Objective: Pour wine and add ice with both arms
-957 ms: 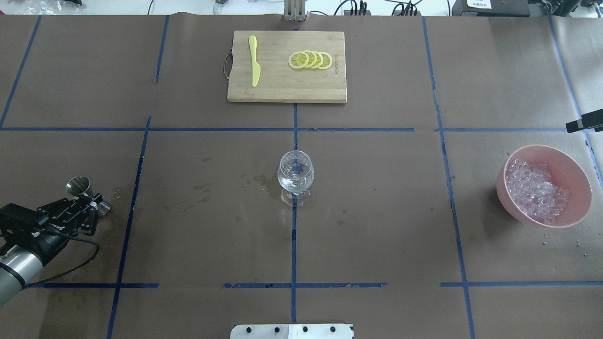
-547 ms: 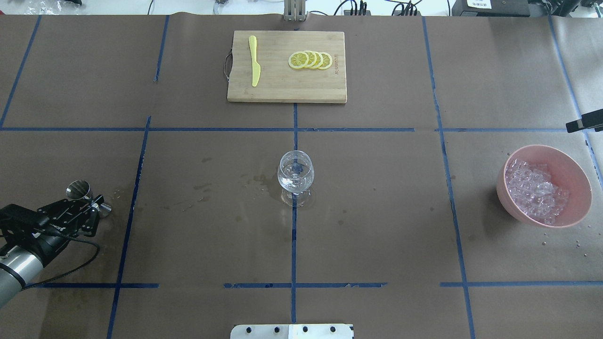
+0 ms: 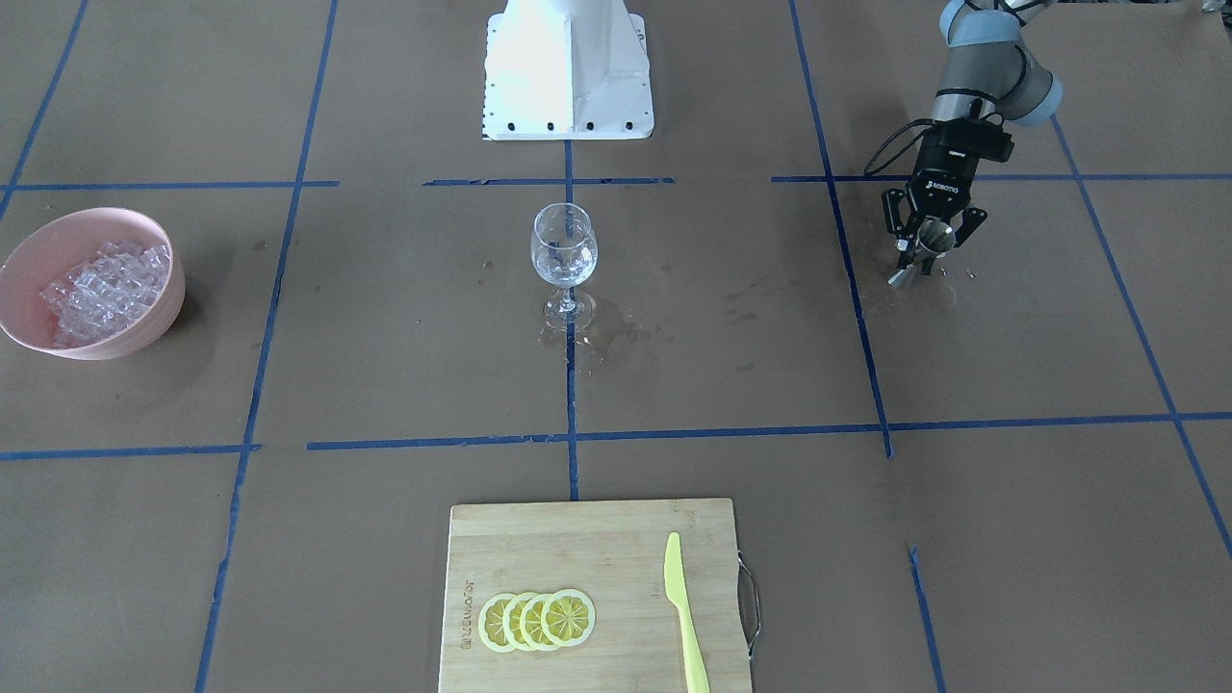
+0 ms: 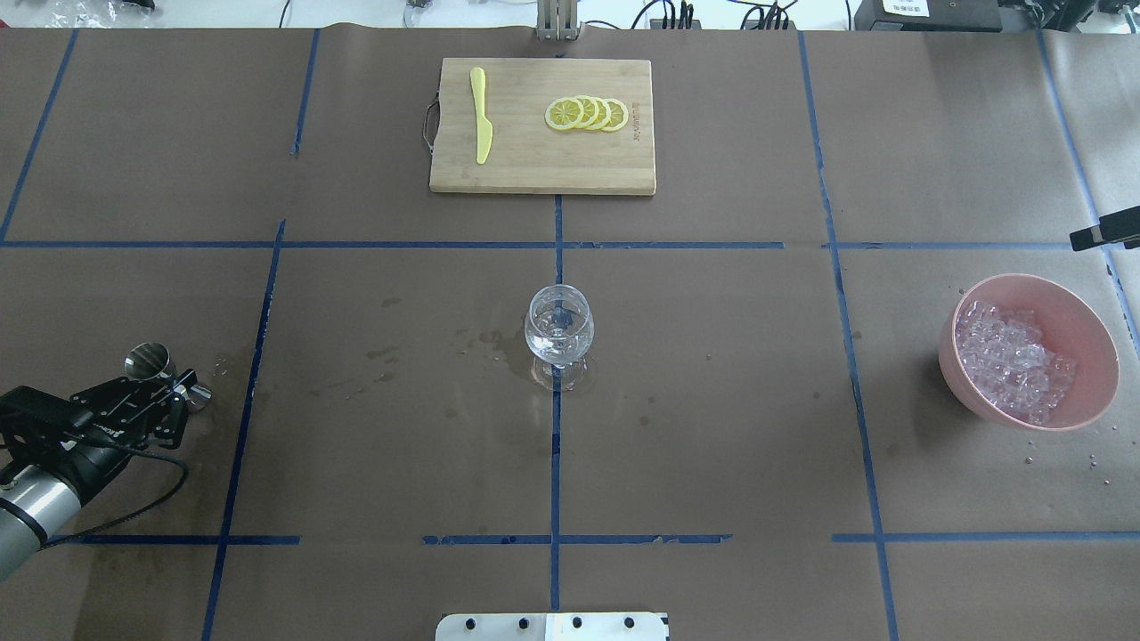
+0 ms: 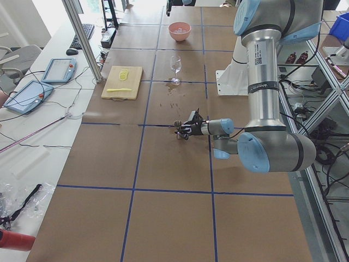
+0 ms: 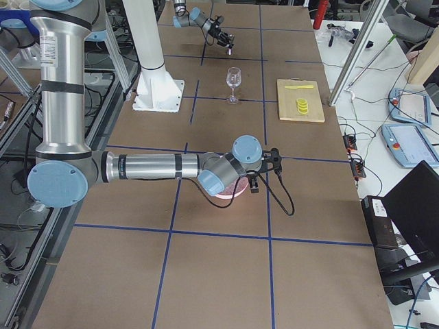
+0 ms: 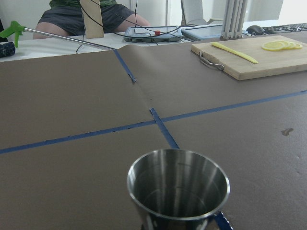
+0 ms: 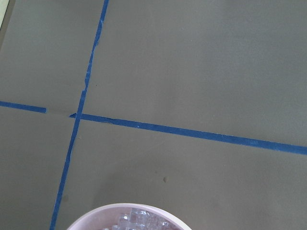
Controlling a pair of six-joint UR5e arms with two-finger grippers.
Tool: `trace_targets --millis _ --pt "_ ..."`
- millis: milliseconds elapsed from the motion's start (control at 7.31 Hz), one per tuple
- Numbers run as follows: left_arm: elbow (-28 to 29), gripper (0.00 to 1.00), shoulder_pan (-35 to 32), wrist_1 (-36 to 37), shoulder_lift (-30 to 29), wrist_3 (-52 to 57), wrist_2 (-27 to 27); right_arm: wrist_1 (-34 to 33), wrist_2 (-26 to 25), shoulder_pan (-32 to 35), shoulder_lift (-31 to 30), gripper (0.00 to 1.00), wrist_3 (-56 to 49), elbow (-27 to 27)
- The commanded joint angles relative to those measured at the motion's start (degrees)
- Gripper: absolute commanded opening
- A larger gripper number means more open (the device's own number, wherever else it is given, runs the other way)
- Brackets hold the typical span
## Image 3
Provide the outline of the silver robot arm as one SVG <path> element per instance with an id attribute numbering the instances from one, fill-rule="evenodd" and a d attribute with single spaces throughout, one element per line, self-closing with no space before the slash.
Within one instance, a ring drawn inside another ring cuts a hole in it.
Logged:
<path id="1" fill-rule="evenodd" d="M 1035 59 L 1023 27 L 1050 1 L 950 1 L 938 18 L 947 62 L 931 115 L 919 127 L 918 157 L 906 185 L 882 194 L 885 227 L 898 259 L 887 280 L 906 289 L 986 222 L 971 189 L 981 162 L 1005 163 L 1014 142 L 1005 123 L 1047 121 L 1064 85 Z"/>

